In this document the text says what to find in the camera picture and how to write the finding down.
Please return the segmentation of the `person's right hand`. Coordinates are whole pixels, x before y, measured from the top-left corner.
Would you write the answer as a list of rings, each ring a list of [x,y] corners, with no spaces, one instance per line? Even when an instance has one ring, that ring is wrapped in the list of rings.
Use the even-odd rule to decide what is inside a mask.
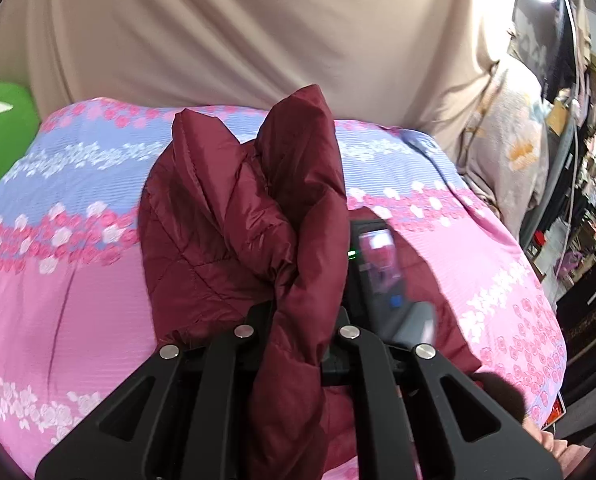
[[[479,372],[472,376],[473,382],[482,388],[493,400],[496,400],[508,414],[550,452],[560,464],[563,477],[567,479],[590,453],[584,445],[569,444],[566,440],[556,439],[550,432],[541,430],[527,415],[525,398],[522,392],[507,382],[503,377],[490,372]]]

